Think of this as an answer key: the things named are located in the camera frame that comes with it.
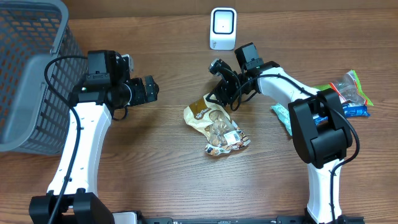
plastic bag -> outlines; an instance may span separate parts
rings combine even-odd
[[[212,156],[218,156],[247,146],[250,143],[249,138],[222,106],[207,102],[206,96],[184,109],[186,124],[206,136],[208,144],[205,151]]]
[[[343,78],[314,88],[319,90],[334,89],[338,93],[341,103],[352,102],[355,106],[373,106],[372,101],[363,93],[361,83],[354,70],[344,74]]]
[[[290,125],[289,111],[279,103],[275,106],[271,106],[271,109],[274,110],[279,118],[279,121],[285,125],[286,131],[290,134],[290,136],[292,136],[292,126]]]

white device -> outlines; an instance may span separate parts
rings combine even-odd
[[[233,50],[236,41],[236,20],[238,15],[230,7],[217,7],[211,12],[210,48]]]

gray basket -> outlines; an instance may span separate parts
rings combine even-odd
[[[0,152],[62,152],[69,109],[50,90],[44,68],[63,55],[82,55],[59,0],[0,0]],[[53,64],[52,85],[65,97],[86,71],[78,58]]]

wooden table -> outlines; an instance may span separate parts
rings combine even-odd
[[[306,164],[271,112],[275,102],[256,96],[233,119],[252,143],[211,157],[205,137],[183,120],[183,109],[218,82],[214,58],[233,69],[232,51],[209,50],[209,16],[133,17],[70,21],[84,52],[112,49],[134,58],[134,77],[152,75],[155,103],[133,107],[113,122],[98,171],[99,198],[113,212],[147,217],[263,218],[302,215],[308,201]],[[344,166],[340,203],[367,223],[398,219],[398,9],[239,14],[237,43],[254,42],[307,85],[355,69],[372,99],[370,118],[350,119],[361,139],[357,159]],[[353,153],[354,147],[348,150]],[[59,156],[0,154],[0,223],[30,223],[30,198],[43,195]]]

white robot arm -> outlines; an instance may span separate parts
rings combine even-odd
[[[240,105],[241,94],[255,90],[289,109],[295,149],[308,164],[310,198],[306,213],[312,223],[336,220],[342,214],[338,203],[340,165],[346,156],[346,148],[352,144],[349,127],[335,114],[344,114],[338,95],[333,90],[319,91],[300,83],[275,62],[264,63],[253,43],[238,48],[235,54],[242,73],[233,72],[221,59],[214,60],[209,71],[223,79],[207,100],[223,106],[230,105],[231,110],[235,111]],[[212,95],[216,96],[216,100],[210,98]],[[233,109],[236,99],[238,106]],[[316,114],[328,116],[328,124],[317,127],[312,119]]]
[[[290,77],[285,73],[281,67],[270,68],[261,73],[265,74],[280,74],[298,84],[301,88],[305,88],[310,93],[316,95],[319,90],[306,86],[296,79]],[[280,103],[285,108],[291,102],[299,99],[306,99],[308,95],[302,93],[299,89],[292,86],[288,81],[277,78],[267,77],[259,78],[257,81],[259,91],[266,96],[271,97],[276,102]],[[316,223],[330,223],[332,221],[331,207],[330,207],[330,172],[341,161],[335,159],[323,165],[323,168],[317,169],[313,164],[308,164],[308,181],[310,187],[310,199],[307,204],[307,211]],[[334,205],[336,217],[341,215],[341,208],[338,202],[339,197],[339,167],[335,172],[334,179]]]
[[[125,109],[157,100],[159,87],[151,76],[130,78],[131,57],[112,50],[88,52],[88,73],[73,87],[69,100],[50,84],[53,91],[70,108],[68,136],[60,165],[44,196],[32,197],[29,215],[33,223],[109,223],[136,224],[137,213],[111,213],[98,199],[97,173],[104,137],[116,109]],[[63,215],[68,208],[74,215]]]

